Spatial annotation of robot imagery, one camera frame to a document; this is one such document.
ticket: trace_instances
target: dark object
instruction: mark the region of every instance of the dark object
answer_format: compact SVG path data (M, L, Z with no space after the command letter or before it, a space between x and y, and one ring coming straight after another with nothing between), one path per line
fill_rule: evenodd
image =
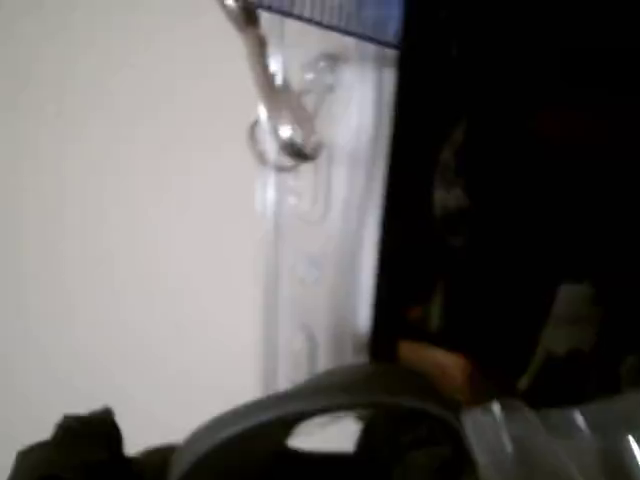
M519 393L620 392L640 350L637 13L416 0L405 19L372 358L429 342L515 389L558 292L587 285L596 341ZM561 370L580 370L579 395L553 388Z
M49 440L18 453L9 480L162 480L174 451L165 446L127 457L113 411L104 408L65 416Z
M365 426L353 454L307 453L286 445L304 420L363 410ZM370 479L428 472L460 478L468 466L456 410L424 377L362 365L329 371L214 418L178 450L169 478Z

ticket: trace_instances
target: silver clip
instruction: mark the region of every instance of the silver clip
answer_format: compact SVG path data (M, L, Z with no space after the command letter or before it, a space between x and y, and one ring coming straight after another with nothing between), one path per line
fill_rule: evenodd
M276 83L267 64L267 41L260 29L260 18L255 8L246 0L219 0L219 3L244 42L256 88L266 110L269 129L280 152L291 160L286 167L276 169L290 170L297 164L317 159L322 143L314 117L286 80ZM249 141L254 150L255 129L254 122L249 127ZM259 152L258 159L261 163L268 163Z

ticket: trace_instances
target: metal ring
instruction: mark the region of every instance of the metal ring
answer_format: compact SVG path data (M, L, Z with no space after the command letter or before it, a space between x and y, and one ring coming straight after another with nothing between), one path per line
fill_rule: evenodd
M253 155L255 156L258 164L261 167L268 168L278 173L292 172L293 170L298 168L301 165L301 163L296 162L291 158L289 158L289 163L287 164L272 162L270 160L267 160L267 157L265 156L262 148L260 148L260 145L258 142L257 131L258 131L259 125L260 125L260 121L258 119L255 119L253 122L251 122L251 124L249 125L249 129L247 130L247 141L249 143L249 147L251 148L251 151L253 152Z

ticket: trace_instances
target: transparent plastic sheet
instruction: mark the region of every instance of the transparent plastic sheet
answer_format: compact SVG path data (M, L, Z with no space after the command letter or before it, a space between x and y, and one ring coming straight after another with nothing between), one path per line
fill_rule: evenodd
M397 52L261 14L269 66L314 112L321 156L264 168L265 390L366 358L377 271ZM257 139L277 163L261 112Z
M640 393L540 412L495 401L462 423L483 480L640 478Z

